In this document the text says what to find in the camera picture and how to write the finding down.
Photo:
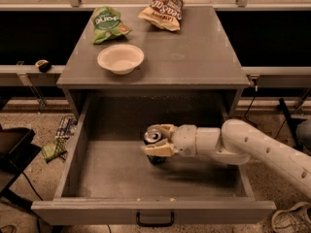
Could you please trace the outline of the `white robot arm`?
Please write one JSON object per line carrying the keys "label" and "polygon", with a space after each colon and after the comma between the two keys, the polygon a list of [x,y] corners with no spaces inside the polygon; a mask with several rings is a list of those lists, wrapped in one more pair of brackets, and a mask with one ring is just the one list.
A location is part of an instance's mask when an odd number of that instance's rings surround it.
{"label": "white robot arm", "polygon": [[141,151],[152,157],[203,156],[230,165],[254,157],[311,197],[311,156],[295,150],[240,119],[220,128],[192,124],[154,124],[144,134]]}

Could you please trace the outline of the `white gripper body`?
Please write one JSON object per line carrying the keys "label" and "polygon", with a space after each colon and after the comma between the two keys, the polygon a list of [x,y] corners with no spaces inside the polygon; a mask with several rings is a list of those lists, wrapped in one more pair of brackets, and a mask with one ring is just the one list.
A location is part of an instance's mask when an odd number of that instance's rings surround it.
{"label": "white gripper body", "polygon": [[181,125],[177,127],[171,136],[171,144],[176,154],[184,156],[195,156],[195,138],[196,138],[195,125]]}

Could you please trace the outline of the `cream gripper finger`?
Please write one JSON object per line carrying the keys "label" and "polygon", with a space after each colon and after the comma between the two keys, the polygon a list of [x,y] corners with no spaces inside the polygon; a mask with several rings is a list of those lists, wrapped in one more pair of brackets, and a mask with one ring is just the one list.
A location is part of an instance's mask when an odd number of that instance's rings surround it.
{"label": "cream gripper finger", "polygon": [[169,157],[177,153],[177,149],[167,140],[162,139],[155,144],[149,144],[141,147],[145,155]]}
{"label": "cream gripper finger", "polygon": [[148,139],[170,138],[176,126],[173,124],[154,124],[147,128]]}

